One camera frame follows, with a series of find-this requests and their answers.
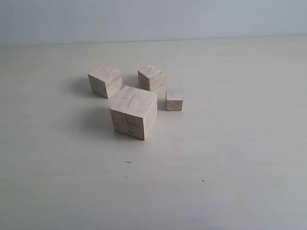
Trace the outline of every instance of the white wall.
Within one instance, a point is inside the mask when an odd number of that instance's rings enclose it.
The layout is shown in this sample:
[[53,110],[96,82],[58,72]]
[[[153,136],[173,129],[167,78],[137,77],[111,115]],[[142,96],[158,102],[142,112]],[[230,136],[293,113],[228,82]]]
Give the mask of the white wall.
[[0,45],[307,34],[306,0],[2,0]]

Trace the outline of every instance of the table surface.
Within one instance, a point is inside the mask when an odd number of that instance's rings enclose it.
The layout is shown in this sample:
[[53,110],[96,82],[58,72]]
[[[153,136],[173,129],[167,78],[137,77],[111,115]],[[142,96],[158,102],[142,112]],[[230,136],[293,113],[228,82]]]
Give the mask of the table surface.
[[[164,71],[145,141],[92,93],[103,62]],[[307,228],[307,36],[1,46],[0,70],[2,230]]]

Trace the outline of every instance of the cube top face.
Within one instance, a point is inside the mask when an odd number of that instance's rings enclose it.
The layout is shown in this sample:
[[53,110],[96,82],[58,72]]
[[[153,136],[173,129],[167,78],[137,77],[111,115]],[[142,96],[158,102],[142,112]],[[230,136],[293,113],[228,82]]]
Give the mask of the cube top face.
[[120,70],[110,66],[108,64],[101,64],[96,69],[91,71],[89,75],[103,81],[107,82],[109,80],[112,80],[114,77],[120,74]]
[[182,90],[166,90],[167,101],[182,101]]
[[148,65],[146,67],[139,69],[138,71],[149,79],[153,78],[157,74],[162,73],[162,70],[155,67],[154,65]]
[[156,102],[156,93],[125,86],[111,110],[144,118],[150,106]]

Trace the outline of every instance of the small wooden cube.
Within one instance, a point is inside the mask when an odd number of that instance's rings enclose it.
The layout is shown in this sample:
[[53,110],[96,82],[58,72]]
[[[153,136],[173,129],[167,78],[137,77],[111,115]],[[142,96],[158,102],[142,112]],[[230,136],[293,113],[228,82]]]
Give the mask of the small wooden cube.
[[145,140],[157,118],[157,94],[125,86],[110,112],[116,132]]
[[119,69],[107,64],[102,64],[90,72],[88,79],[93,92],[106,98],[115,94],[123,84]]
[[166,90],[166,111],[182,110],[182,90]]
[[148,91],[154,91],[163,85],[163,72],[153,65],[138,70],[139,85]]

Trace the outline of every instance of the wooden block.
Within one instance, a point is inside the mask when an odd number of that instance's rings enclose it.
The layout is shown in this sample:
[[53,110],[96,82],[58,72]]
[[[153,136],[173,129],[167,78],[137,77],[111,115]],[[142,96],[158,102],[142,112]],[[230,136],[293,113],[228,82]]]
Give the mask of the wooden block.
[[92,90],[106,98],[110,98],[122,86],[119,69],[102,64],[88,74]]
[[166,90],[166,111],[182,110],[182,90]]
[[148,91],[153,91],[163,85],[163,72],[153,65],[138,70],[139,85]]
[[157,118],[157,94],[125,86],[110,112],[116,132],[145,140]]

